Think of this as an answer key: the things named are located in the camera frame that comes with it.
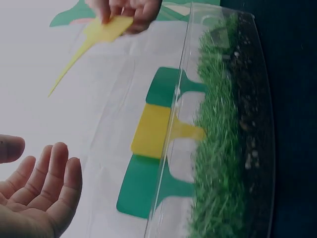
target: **green plant marker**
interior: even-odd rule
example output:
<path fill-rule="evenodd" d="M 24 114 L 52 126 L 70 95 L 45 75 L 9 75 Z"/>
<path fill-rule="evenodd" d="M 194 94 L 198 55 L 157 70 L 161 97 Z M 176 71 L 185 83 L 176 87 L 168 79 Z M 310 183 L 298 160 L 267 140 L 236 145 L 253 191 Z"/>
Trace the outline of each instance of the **green plant marker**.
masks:
<path fill-rule="evenodd" d="M 72 21 L 83 18 L 95 18 L 94 12 L 85 4 L 85 0 L 79 0 L 70 10 L 61 12 L 51 21 L 50 27 L 69 25 Z"/>
<path fill-rule="evenodd" d="M 160 160 L 132 155 L 117 201 L 117 210 L 147 219 L 156 193 Z M 192 197 L 192 183 L 175 179 L 165 163 L 157 207 L 169 196 Z"/>
<path fill-rule="evenodd" d="M 148 104 L 170 108 L 172 106 L 175 86 L 178 82 L 178 78 L 178 69 L 168 67 L 159 68 L 150 85 L 145 101 Z M 207 88 L 204 84 L 189 80 L 185 71 L 182 72 L 179 97 L 181 97 L 185 92 L 205 92 L 206 89 Z"/>

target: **soil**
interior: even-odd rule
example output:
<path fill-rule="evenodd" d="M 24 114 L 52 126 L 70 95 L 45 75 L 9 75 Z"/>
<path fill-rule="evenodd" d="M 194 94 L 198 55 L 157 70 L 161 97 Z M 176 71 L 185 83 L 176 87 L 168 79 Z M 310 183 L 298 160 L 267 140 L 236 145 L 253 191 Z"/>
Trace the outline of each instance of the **soil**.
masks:
<path fill-rule="evenodd" d="M 236 100 L 243 146 L 243 180 L 247 192 L 246 225 L 249 238 L 266 238 L 272 216 L 275 179 L 274 133 L 269 85 L 254 20 L 238 14 L 235 49 L 229 68 L 236 84 Z"/>

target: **transparent plastic lid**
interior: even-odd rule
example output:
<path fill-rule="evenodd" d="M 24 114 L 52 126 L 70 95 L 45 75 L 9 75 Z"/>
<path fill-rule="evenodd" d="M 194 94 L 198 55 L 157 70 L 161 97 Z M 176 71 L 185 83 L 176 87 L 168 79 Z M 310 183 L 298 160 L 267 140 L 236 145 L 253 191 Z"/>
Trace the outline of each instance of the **transparent plastic lid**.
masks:
<path fill-rule="evenodd" d="M 253 16 L 193 3 L 188 23 L 149 31 L 144 54 L 112 57 L 86 237 L 268 236 L 274 134 Z"/>
<path fill-rule="evenodd" d="M 274 133 L 253 16 L 193 3 L 175 88 L 145 237 L 269 236 Z"/>

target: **grass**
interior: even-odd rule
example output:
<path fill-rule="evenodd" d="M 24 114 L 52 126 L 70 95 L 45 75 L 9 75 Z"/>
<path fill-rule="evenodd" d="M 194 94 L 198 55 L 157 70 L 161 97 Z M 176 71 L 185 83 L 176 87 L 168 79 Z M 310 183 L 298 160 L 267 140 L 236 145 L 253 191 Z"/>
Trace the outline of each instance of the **grass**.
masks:
<path fill-rule="evenodd" d="M 238 109 L 233 81 L 225 73 L 222 54 L 211 31 L 225 28 L 234 46 L 237 15 L 232 15 L 201 38 L 198 75 L 207 85 L 195 125 L 206 137 L 195 153 L 195 197 L 189 238 L 245 238 L 245 198 L 242 183 Z"/>

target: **yellow plastic tag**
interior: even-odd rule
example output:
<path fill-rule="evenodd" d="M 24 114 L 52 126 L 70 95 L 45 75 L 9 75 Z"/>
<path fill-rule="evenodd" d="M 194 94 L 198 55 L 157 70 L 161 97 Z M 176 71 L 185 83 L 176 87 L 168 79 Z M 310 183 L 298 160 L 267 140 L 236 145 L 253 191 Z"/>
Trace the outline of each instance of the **yellow plastic tag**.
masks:
<path fill-rule="evenodd" d="M 157 159 L 161 158 L 168 133 L 170 112 L 171 108 L 168 107 L 145 104 L 131 144 L 133 154 Z M 204 135 L 202 128 L 183 123 L 178 120 L 176 115 L 174 116 L 170 141 L 179 137 L 201 140 Z"/>
<path fill-rule="evenodd" d="M 71 61 L 67 64 L 63 72 L 60 74 L 52 88 L 49 96 L 55 90 L 57 85 L 63 79 L 69 69 L 75 62 L 94 44 L 99 42 L 113 42 L 118 38 L 129 26 L 132 25 L 133 17 L 127 16 L 114 16 L 108 24 L 102 24 L 98 18 L 93 20 L 85 29 L 84 33 L 87 39 L 83 45 L 78 49 L 76 54 L 72 57 Z"/>

